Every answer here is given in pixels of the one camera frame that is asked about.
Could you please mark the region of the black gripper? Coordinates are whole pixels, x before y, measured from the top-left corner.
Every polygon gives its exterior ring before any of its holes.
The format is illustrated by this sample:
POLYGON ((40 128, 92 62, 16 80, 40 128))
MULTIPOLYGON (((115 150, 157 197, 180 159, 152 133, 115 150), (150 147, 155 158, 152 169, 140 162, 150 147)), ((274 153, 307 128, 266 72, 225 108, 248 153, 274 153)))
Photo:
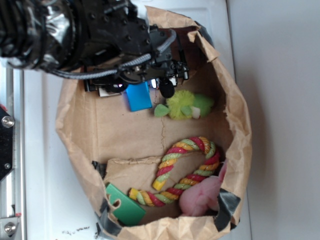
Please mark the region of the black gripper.
POLYGON ((98 91, 101 98, 106 98, 121 95, 129 85, 148 81, 150 87, 158 90, 160 78, 168 78, 174 88, 178 79, 188 80, 190 68, 177 32, 173 29, 160 30, 153 25, 149 29, 149 36, 153 48, 151 59, 125 66, 120 73, 85 80, 84 90, 98 91))

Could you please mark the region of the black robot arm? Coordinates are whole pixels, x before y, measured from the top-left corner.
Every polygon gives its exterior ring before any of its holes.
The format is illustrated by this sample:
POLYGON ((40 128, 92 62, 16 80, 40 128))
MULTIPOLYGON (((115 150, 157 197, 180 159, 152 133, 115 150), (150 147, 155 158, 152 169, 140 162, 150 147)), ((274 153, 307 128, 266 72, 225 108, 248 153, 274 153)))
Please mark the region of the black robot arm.
POLYGON ((0 56, 14 69, 42 70, 83 80, 88 92, 119 94, 155 81, 165 98, 178 79, 189 78, 174 30, 162 31, 139 17, 130 0, 3 0, 0 56))

